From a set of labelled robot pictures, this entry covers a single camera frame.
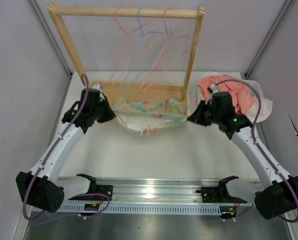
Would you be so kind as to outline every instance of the wooden frame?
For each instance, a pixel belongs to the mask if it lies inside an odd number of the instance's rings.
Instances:
[[[85,73],[85,69],[74,46],[72,38],[68,29],[63,21],[62,15],[70,16],[109,16],[113,17],[116,8],[114,7],[76,7],[76,6],[57,6],[54,2],[47,5],[48,12],[51,19],[61,37],[61,40],[68,51],[68,54],[76,68],[79,76]],[[117,13],[117,17],[136,17],[138,8],[121,8]],[[165,9],[160,8],[144,8],[140,12],[140,17],[145,18],[162,18]],[[169,98],[176,99],[177,101],[187,100],[187,90],[189,80],[192,72],[194,56],[199,41],[199,35],[204,16],[204,8],[200,6],[198,10],[192,9],[170,9],[166,12],[166,18],[174,19],[196,19],[194,33],[192,37],[191,50],[188,60],[188,66],[185,74],[183,85],[174,84],[160,84],[154,83],[145,92],[140,91],[141,83],[134,83],[125,92],[119,91],[120,83],[111,81],[94,80],[90,84],[101,83],[103,85],[103,92],[107,96],[110,104],[118,97],[126,97],[127,100],[146,100],[146,101],[162,101]]]

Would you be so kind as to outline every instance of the pink garment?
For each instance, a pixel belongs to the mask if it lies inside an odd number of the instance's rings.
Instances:
[[[202,88],[202,96],[208,99],[209,92],[208,87],[218,82],[236,79],[228,75],[214,75],[206,76],[200,79],[198,85]],[[254,97],[249,93],[249,89],[242,83],[227,81],[217,85],[219,92],[229,92],[232,96],[232,103],[235,108],[235,112],[239,114],[245,114],[254,102]]]

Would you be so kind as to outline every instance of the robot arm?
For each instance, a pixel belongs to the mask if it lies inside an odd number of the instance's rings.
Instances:
[[[217,92],[212,95],[212,100],[202,100],[188,121],[203,126],[217,124],[240,148],[258,174],[263,191],[253,189],[248,183],[233,176],[228,178],[228,182],[223,181],[226,182],[229,196],[241,197],[255,203],[260,214],[266,219],[296,208],[295,199],[286,181],[298,200],[298,176],[292,177],[280,166],[256,132],[252,135],[251,122],[245,115],[235,114],[229,93]]]
[[[77,114],[78,110],[75,109],[76,106],[78,106],[78,109],[81,107],[81,102],[85,94],[86,90],[83,90],[81,93],[81,101],[74,103],[71,109],[64,114],[58,134],[41,159],[29,172],[20,172],[16,178],[21,199],[24,201],[30,182],[37,171],[41,169],[30,189],[27,203],[31,206],[54,213],[59,209],[64,200],[79,194],[94,192],[94,187],[96,186],[95,178],[84,174],[79,174],[72,179],[64,181],[61,186],[57,186],[58,176],[64,162],[76,143],[87,132],[88,128],[91,127],[95,121],[103,123],[115,117],[115,114],[110,109],[107,98],[100,90],[100,86],[96,85],[96,88],[89,89],[86,102],[79,116],[69,129],[67,129],[65,134],[63,134],[71,120]],[[51,149],[53,150],[47,162],[42,166],[43,160]]]

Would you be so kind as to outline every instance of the white wall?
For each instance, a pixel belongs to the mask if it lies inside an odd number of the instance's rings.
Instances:
[[[68,78],[25,0],[0,0],[0,240],[21,204],[15,178],[45,151]]]
[[[37,2],[62,47],[71,71],[74,71],[73,64],[47,13],[46,5],[49,0],[37,0]],[[244,73],[257,53],[284,0],[56,0],[56,2],[60,6],[178,9],[196,9],[199,5],[203,5],[205,17],[193,69],[196,71]],[[129,30],[138,26],[135,18],[121,17],[120,19]],[[65,16],[64,20],[86,70],[111,71],[115,69],[115,62],[124,33],[115,24],[112,17]],[[167,22],[175,36],[193,31],[193,20],[170,19]],[[129,62],[138,38],[139,32],[130,36],[130,46],[127,48],[128,55],[124,55],[123,58],[125,63]],[[153,40],[154,44],[148,48],[156,54],[158,49],[153,46],[163,45],[164,41],[164,37],[157,37]],[[190,40],[173,41],[163,54],[156,70],[166,69],[172,60],[190,43]],[[151,57],[137,61],[138,64],[134,66],[134,69],[150,69],[146,66],[149,59]],[[173,65],[171,70],[185,70],[187,59],[188,54]]]
[[[273,155],[294,176],[298,175],[298,0],[282,23],[251,75],[273,100],[271,116],[264,122]]]

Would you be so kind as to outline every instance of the gray floor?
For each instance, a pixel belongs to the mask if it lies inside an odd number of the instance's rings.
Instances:
[[[83,220],[46,213],[30,223],[25,240],[290,240],[286,223],[251,210],[236,222],[217,216],[100,214]]]

